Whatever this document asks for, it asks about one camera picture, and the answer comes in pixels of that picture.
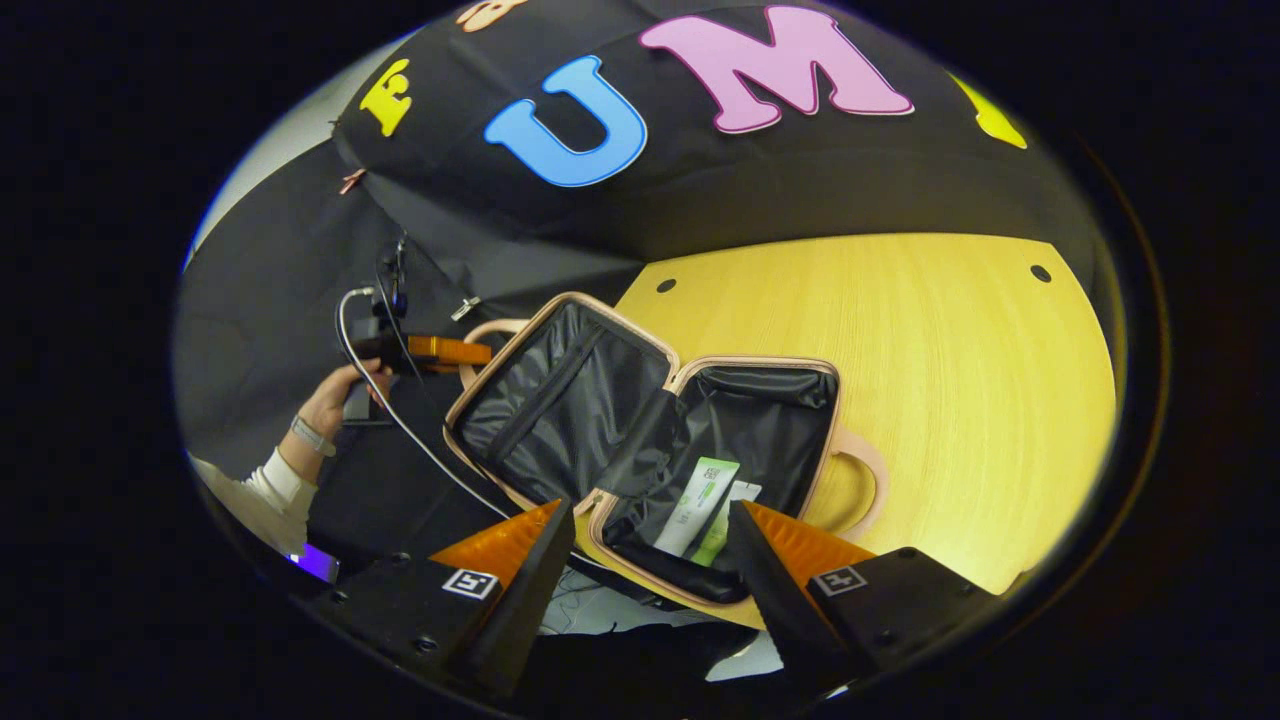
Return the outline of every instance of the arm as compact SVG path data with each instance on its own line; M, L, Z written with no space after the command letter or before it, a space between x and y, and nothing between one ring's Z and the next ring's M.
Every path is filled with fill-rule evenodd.
M364 365L375 373L380 361L365 360ZM347 391L358 378L360 372L353 365L334 370L302 405L298 416L332 442L342 427ZM390 368L384 368L374 379L385 395L390 387ZM376 393L369 393L378 401ZM228 478L204 460L189 457L219 502L262 542L284 555L301 556L306 552L307 512L317 489L323 455L287 430L266 464L253 470L243 483Z

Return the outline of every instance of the yellow table surface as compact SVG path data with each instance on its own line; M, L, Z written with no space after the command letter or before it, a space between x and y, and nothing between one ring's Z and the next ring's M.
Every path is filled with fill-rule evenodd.
M658 292L667 279L675 287ZM892 477L859 544L918 547L992 593L1061 537L1110 443L1106 342L1044 242L910 233L722 250L648 265L617 310L681 363L721 354L833 363L840 420L879 448ZM870 492L863 468L829 462L804 519L841 530ZM696 607L763 628L754 603Z

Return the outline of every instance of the blue letter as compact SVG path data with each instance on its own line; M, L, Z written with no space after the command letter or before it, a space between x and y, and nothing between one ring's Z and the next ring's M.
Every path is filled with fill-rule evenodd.
M648 129L640 113L596 69L600 59L586 55L570 61L543 81L545 92L567 92L604 126L604 142L575 152L534 117L532 100L517 100L498 113L484 138L506 145L544 181L561 187L598 183L621 173L644 150Z

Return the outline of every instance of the green tube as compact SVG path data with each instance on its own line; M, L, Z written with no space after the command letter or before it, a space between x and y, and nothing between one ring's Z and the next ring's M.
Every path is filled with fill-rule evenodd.
M716 510L716 503L724 495L737 468L739 464L732 460L699 457L684 495L653 546L677 557L682 556Z
M707 534L703 536L703 543L698 546L698 552L689 560L704 568L710 566L712 560L716 560L724 543L728 542L728 503L735 500L755 500L758 495L760 495L760 486L735 480L733 487L728 488L728 498L724 500L721 511L716 514L716 520L712 521L710 528L707 528Z

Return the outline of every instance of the pink letter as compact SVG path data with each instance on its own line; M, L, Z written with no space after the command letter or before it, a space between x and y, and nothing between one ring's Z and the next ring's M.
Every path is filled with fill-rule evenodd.
M659 23L640 36L645 47L664 47L707 86L721 113L716 127L727 133L769 127L782 118L772 102L748 90L749 77L806 115L818 111L818 67L836 90L831 104L859 115L905 115L911 101L893 91L827 14L771 5L772 45L708 19L686 15Z

